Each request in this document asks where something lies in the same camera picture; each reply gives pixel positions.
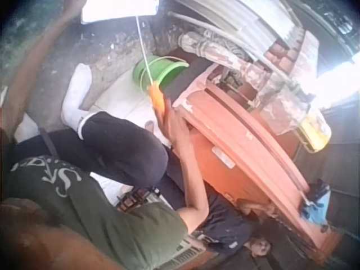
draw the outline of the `black pants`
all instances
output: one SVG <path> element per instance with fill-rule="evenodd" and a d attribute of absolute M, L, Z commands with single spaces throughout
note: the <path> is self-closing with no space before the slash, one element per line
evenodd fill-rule
<path fill-rule="evenodd" d="M 126 185 L 157 184 L 168 164 L 161 142 L 149 131 L 115 118 L 106 112 L 90 117 L 82 128 L 81 140 L 72 129 L 49 133 L 61 160 Z M 14 145 L 11 163 L 32 156 L 50 155 L 41 136 Z"/>

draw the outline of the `person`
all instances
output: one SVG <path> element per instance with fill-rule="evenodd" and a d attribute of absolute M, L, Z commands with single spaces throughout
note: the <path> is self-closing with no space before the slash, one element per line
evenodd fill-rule
<path fill-rule="evenodd" d="M 165 176 L 156 187 L 173 209 L 185 206 L 184 185 L 179 160 L 168 150 L 168 166 Z M 209 251 L 230 255 L 243 246 L 251 251 L 253 257 L 262 257 L 271 250 L 271 244 L 258 232 L 259 218 L 255 214 L 265 213 L 274 217 L 276 209 L 273 205 L 263 205 L 238 199 L 237 210 L 223 195 L 204 181 L 209 202 L 209 215 L 198 227 L 198 231 L 211 242 L 205 245 Z"/>
<path fill-rule="evenodd" d="M 168 102 L 158 122 L 181 161 L 186 206 L 177 211 L 154 203 L 119 212 L 90 177 L 92 166 L 116 174 L 120 182 L 146 183 L 147 177 L 155 182 L 164 174 L 168 157 L 162 144 L 126 120 L 105 112 L 82 115 L 81 138 L 67 129 L 12 143 L 41 63 L 85 2 L 69 0 L 28 50 L 2 109 L 0 256 L 8 269 L 153 269 L 169 259 L 209 211 L 188 129 Z M 86 67 L 78 71 L 85 73 Z M 77 86 L 74 80 L 70 88 Z M 69 114 L 63 116 L 69 121 Z"/>

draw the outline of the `corrugated metal sheet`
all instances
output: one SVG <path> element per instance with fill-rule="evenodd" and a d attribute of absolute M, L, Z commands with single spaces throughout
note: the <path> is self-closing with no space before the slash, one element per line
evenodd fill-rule
<path fill-rule="evenodd" d="M 196 11 L 222 30 L 265 53 L 277 36 L 264 21 L 238 0 L 176 0 Z"/>
<path fill-rule="evenodd" d="M 238 0 L 260 16 L 282 40 L 293 48 L 293 33 L 296 26 L 282 4 L 276 0 Z"/>

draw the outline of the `concrete floor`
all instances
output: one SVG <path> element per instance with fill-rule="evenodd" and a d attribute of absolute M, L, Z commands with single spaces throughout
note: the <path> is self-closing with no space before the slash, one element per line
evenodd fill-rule
<path fill-rule="evenodd" d="M 156 16 L 141 17 L 147 53 L 165 55 L 177 47 L 182 27 L 165 14 L 161 1 Z M 62 0 L 28 0 L 2 27 L 0 37 L 1 87 L 9 85 L 25 51 L 62 10 Z M 88 109 L 116 79 L 142 58 L 134 17 L 81 25 L 75 21 L 56 42 L 48 55 L 33 90 L 27 112 L 47 131 L 63 128 L 62 100 L 78 63 L 91 67 L 93 83 L 84 100 Z"/>

